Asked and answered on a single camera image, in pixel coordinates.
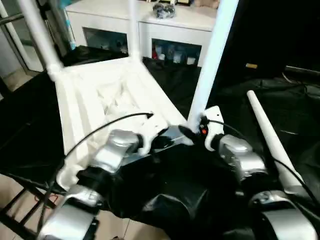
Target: white cabinet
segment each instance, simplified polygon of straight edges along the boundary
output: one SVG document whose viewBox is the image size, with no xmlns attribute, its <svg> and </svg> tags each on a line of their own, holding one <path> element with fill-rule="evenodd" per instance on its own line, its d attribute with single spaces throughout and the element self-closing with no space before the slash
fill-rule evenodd
<svg viewBox="0 0 320 240">
<path fill-rule="evenodd" d="M 152 13 L 152 3 L 137 1 L 137 5 L 139 43 L 144 57 L 151 58 L 155 44 L 160 44 L 166 57 L 170 46 L 184 55 L 184 62 L 191 57 L 202 66 L 216 18 L 215 9 L 176 6 L 174 18 L 157 19 Z M 111 44 L 108 38 L 114 38 L 115 33 L 119 33 L 117 45 L 130 46 L 127 0 L 81 0 L 66 10 L 77 46 L 109 49 L 115 43 Z"/>
</svg>

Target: white shelf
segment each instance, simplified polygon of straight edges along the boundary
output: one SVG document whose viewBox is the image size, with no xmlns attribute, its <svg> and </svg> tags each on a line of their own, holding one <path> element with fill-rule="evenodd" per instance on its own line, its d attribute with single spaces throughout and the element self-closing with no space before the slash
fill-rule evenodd
<svg viewBox="0 0 320 240">
<path fill-rule="evenodd" d="M 210 7 L 176 5 L 176 16 L 157 19 L 153 15 L 154 3 L 138 0 L 138 21 L 179 28 L 212 31 L 217 10 Z M 129 19 L 127 0 L 81 0 L 66 8 L 67 12 L 96 15 L 117 19 Z"/>
</svg>

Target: wall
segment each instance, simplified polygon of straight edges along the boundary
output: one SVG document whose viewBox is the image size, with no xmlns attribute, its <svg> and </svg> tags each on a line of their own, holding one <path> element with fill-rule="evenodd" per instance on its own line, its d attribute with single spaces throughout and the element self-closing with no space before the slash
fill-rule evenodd
<svg viewBox="0 0 320 240">
<path fill-rule="evenodd" d="M 11 49 L 9 42 L 0 28 L 0 77 L 4 78 L 21 68 L 14 51 Z"/>
</svg>

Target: metal stand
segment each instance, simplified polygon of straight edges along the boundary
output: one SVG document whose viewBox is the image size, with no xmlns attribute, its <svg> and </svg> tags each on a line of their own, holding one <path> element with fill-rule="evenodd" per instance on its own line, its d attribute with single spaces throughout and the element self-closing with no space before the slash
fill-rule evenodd
<svg viewBox="0 0 320 240">
<path fill-rule="evenodd" d="M 4 224 L 7 228 L 11 229 L 24 240 L 35 240 L 36 233 L 26 228 L 25 224 L 43 203 L 45 195 L 30 183 L 25 183 L 17 179 L 15 179 L 15 181 L 19 183 L 23 189 L 3 209 L 0 210 L 0 223 Z M 36 196 L 39 201 L 30 209 L 23 219 L 18 222 L 13 217 L 7 215 L 7 212 L 27 191 Z M 48 201 L 47 206 L 51 209 L 56 207 L 55 203 L 51 200 Z"/>
</svg>

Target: yellow label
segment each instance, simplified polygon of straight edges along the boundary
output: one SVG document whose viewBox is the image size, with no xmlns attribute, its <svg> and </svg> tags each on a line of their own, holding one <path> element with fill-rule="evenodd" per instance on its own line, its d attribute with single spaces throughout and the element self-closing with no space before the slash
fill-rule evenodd
<svg viewBox="0 0 320 240">
<path fill-rule="evenodd" d="M 249 69 L 257 69 L 258 68 L 258 65 L 257 64 L 252 64 L 252 63 L 247 63 L 245 65 L 246 68 L 249 68 Z"/>
</svg>

